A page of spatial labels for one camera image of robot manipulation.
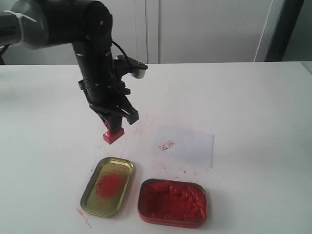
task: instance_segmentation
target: black robotic arm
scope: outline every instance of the black robotic arm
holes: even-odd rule
[[[122,76],[132,73],[142,78],[148,68],[123,50],[124,55],[113,60],[112,27],[109,10],[93,0],[19,0],[12,10],[0,14],[0,46],[4,49],[21,42],[34,49],[73,45],[83,76],[79,86],[108,128],[103,136],[109,144],[124,134],[123,117],[129,124],[139,119],[126,97],[130,90]]]

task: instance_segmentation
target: open tin lid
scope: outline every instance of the open tin lid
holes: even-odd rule
[[[116,157],[102,159],[82,195],[81,208],[101,217],[116,215],[121,209],[133,173],[131,161]]]

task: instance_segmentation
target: red stamp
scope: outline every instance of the red stamp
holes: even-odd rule
[[[173,146],[175,146],[175,142],[173,140],[169,140],[166,143],[159,145],[158,147],[161,149],[161,151],[164,151]]]

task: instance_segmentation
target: red powder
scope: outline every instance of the red powder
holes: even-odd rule
[[[206,198],[187,183],[152,182],[141,191],[139,209],[151,218],[196,223],[206,219]]]
[[[96,194],[102,198],[111,198],[119,192],[122,183],[123,177],[118,171],[106,173],[96,184]]]

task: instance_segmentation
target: white table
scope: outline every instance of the white table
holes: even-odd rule
[[[150,65],[145,79],[125,78],[141,119],[112,146],[80,79],[77,66],[0,68],[2,234],[311,233],[312,76],[300,63]],[[151,154],[162,124],[215,134],[213,168]],[[90,228],[79,201],[107,156],[131,160],[136,175],[119,215],[84,214]],[[176,176],[210,194],[200,229],[137,214],[144,180]]]

